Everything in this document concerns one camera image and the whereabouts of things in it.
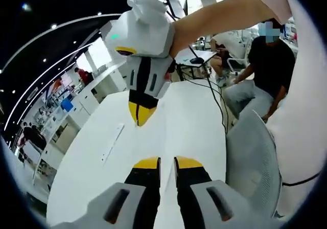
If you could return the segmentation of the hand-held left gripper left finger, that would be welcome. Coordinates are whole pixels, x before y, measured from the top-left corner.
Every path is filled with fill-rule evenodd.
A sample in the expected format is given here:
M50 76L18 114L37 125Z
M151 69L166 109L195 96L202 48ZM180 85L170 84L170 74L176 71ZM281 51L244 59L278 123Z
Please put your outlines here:
M53 228L154 228L160 204L160 157L140 160L124 182L91 200L86 213Z

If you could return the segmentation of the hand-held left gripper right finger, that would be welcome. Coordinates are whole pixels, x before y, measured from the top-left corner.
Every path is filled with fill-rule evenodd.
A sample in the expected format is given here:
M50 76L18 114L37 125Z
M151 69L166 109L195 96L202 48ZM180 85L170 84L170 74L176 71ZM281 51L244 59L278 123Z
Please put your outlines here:
M177 202L185 228L274 228L273 219L192 158L174 158Z

